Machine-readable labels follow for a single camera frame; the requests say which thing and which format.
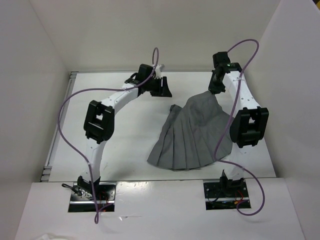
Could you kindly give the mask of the grey pleated skirt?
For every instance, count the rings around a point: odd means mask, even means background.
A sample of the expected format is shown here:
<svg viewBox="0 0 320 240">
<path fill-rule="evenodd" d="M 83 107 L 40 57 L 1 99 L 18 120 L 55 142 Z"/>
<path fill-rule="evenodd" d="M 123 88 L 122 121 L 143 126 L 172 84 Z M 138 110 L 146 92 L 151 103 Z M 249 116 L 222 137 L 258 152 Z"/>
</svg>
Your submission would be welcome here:
<svg viewBox="0 0 320 240">
<path fill-rule="evenodd" d="M 190 97 L 184 107 L 173 104 L 147 162 L 161 169 L 186 171 L 209 166 L 232 152 L 226 134 L 229 115 L 209 91 Z"/>
</svg>

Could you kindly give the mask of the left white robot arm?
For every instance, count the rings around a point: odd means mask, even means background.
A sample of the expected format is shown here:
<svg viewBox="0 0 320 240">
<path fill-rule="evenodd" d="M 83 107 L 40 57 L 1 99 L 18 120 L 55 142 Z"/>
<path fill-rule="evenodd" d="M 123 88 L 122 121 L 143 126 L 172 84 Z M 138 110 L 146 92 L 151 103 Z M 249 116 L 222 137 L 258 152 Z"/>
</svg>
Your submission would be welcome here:
<svg viewBox="0 0 320 240">
<path fill-rule="evenodd" d="M 107 141 L 114 133 L 116 114 L 145 92 L 153 97 L 172 97 L 165 76 L 151 78 L 138 86 L 140 83 L 137 79 L 129 78 L 120 91 L 102 101 L 92 100 L 88 105 L 83 128 L 87 138 L 84 156 L 90 169 L 85 170 L 77 179 L 77 186 L 88 200 L 96 199 L 100 193 L 102 155 Z"/>
</svg>

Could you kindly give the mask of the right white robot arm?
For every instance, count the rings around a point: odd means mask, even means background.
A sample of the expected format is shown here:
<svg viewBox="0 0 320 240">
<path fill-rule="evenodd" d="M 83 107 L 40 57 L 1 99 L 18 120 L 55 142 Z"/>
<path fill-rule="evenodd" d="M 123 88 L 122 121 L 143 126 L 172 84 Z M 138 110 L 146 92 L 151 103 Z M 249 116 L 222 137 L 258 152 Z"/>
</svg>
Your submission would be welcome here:
<svg viewBox="0 0 320 240">
<path fill-rule="evenodd" d="M 232 141 L 230 156 L 226 159 L 232 165 L 222 173 L 227 179 L 219 184 L 220 193 L 229 197 L 237 190 L 237 185 L 247 173 L 245 169 L 253 148 L 263 139 L 269 111 L 261 107 L 247 85 L 241 67 L 227 63 L 212 71 L 209 91 L 216 95 L 229 92 L 233 100 L 232 120 L 227 122 L 227 132 Z"/>
</svg>

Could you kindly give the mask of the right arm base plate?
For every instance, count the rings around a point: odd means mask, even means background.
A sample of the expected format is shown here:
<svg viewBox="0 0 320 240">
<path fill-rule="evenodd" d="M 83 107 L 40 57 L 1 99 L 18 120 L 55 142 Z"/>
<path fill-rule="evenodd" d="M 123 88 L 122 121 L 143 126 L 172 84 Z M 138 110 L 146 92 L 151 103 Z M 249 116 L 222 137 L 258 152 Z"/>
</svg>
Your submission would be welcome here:
<svg viewBox="0 0 320 240">
<path fill-rule="evenodd" d="M 207 180 L 203 182 L 205 208 L 213 210 L 250 209 L 247 184 L 243 178 L 236 181 Z"/>
</svg>

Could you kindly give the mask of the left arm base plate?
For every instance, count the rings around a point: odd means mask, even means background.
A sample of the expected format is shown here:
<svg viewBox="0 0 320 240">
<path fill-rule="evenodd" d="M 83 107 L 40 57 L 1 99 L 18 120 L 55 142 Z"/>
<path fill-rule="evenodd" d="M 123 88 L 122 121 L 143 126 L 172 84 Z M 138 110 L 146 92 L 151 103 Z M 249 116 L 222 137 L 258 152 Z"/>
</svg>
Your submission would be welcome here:
<svg viewBox="0 0 320 240">
<path fill-rule="evenodd" d="M 69 200 L 69 213 L 88 213 L 95 212 L 95 202 L 93 196 L 80 189 L 77 183 L 72 185 L 63 184 L 65 188 L 71 190 Z M 116 183 L 115 182 L 101 182 L 98 193 L 96 193 L 97 207 L 101 212 L 114 212 L 116 198 Z"/>
</svg>

